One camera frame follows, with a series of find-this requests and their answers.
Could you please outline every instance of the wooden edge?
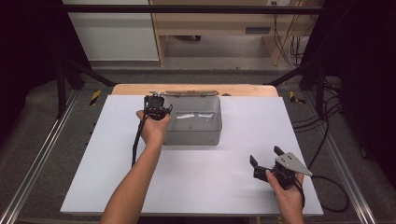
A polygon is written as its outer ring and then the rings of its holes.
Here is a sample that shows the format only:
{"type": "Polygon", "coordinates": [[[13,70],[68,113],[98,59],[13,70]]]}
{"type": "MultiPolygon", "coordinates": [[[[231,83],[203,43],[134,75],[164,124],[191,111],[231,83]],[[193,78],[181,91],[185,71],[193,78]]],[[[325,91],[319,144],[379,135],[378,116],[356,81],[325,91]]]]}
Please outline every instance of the wooden edge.
{"type": "Polygon", "coordinates": [[[274,86],[250,84],[119,84],[114,87],[111,94],[151,95],[150,91],[218,91],[219,95],[230,94],[231,96],[278,96],[274,86]]]}

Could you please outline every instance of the gray floor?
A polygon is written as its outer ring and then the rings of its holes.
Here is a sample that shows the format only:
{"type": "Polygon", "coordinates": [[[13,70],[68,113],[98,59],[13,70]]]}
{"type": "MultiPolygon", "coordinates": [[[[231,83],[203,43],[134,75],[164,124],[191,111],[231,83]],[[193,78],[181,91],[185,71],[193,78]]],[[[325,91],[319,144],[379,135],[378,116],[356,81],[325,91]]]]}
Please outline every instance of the gray floor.
{"type": "MultiPolygon", "coordinates": [[[[98,72],[121,83],[262,84],[274,80],[291,69],[288,65],[271,66],[265,48],[257,38],[245,40],[240,37],[203,36],[201,42],[196,42],[191,38],[177,36],[169,41],[170,46],[168,46],[167,61],[164,67],[140,65],[134,69],[123,67],[121,70],[109,69],[114,67],[101,67],[98,72]],[[239,46],[230,48],[235,45],[235,41],[239,46]]],[[[23,218],[41,218],[38,223],[44,223],[43,219],[48,223],[57,223],[54,220],[69,220],[62,223],[72,223],[70,220],[84,222],[98,220],[98,217],[72,217],[59,212],[64,199],[64,191],[70,186],[78,168],[106,95],[111,93],[111,88],[105,87],[89,77],[84,77],[84,79],[87,82],[86,86],[79,94],[76,106],[19,213],[18,222],[20,223],[23,218]],[[89,105],[92,94],[96,90],[101,90],[102,94],[96,105],[89,105]]],[[[299,78],[296,77],[277,87],[279,95],[285,100],[291,121],[307,119],[313,115],[307,104],[290,101],[290,91],[295,92],[297,99],[303,100],[306,97],[306,94],[300,92],[296,85],[298,80],[299,78]]],[[[334,85],[339,84],[336,78],[329,77],[329,80],[334,85]]],[[[0,150],[0,184],[2,185],[0,211],[6,209],[28,172],[35,155],[55,121],[56,113],[55,82],[38,87],[29,93],[26,107],[21,112],[20,119],[0,150]]],[[[342,113],[336,113],[331,117],[330,130],[377,222],[396,223],[395,189],[384,177],[375,161],[361,157],[360,144],[356,141],[342,113]]],[[[319,128],[296,133],[296,136],[305,162],[311,161],[321,140],[319,128]]],[[[319,153],[312,171],[314,174],[325,175],[341,183],[327,145],[319,153]]],[[[341,208],[345,204],[344,195],[337,187],[321,180],[314,180],[314,183],[323,204],[331,208],[341,208]]],[[[308,217],[306,223],[360,223],[356,214],[352,204],[343,213],[325,210],[323,217],[308,217]]],[[[180,223],[180,218],[168,217],[160,220],[142,218],[141,221],[142,223],[180,223]]],[[[241,223],[241,220],[227,218],[188,217],[182,218],[181,221],[182,223],[241,223]]],[[[277,223],[277,221],[275,217],[266,217],[262,223],[277,223]]]]}

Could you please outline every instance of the gray box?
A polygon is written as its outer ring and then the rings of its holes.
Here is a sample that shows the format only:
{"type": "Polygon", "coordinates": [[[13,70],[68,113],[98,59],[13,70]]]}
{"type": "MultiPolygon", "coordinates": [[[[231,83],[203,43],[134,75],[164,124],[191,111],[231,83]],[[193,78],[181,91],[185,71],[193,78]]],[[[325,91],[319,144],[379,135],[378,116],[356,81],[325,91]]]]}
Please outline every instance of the gray box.
{"type": "Polygon", "coordinates": [[[164,96],[164,106],[173,106],[166,146],[215,146],[219,143],[222,122],[217,96],[164,96]]]}

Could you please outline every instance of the white table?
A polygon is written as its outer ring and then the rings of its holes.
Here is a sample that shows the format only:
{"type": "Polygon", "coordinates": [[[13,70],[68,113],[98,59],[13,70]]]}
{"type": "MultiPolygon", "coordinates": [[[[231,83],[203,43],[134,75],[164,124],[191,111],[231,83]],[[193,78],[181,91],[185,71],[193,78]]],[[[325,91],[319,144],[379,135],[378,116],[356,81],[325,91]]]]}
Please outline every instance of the white table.
{"type": "MultiPolygon", "coordinates": [[[[238,216],[279,214],[271,187],[253,178],[259,165],[275,164],[274,146],[304,162],[280,97],[220,97],[223,128],[214,147],[164,146],[142,216],[238,216]]],[[[61,212],[101,215],[131,168],[143,96],[110,95],[92,134],[61,212]]],[[[144,148],[139,142],[137,156],[144,148]]],[[[323,215],[311,179],[304,179],[306,216],[323,215]]]]}

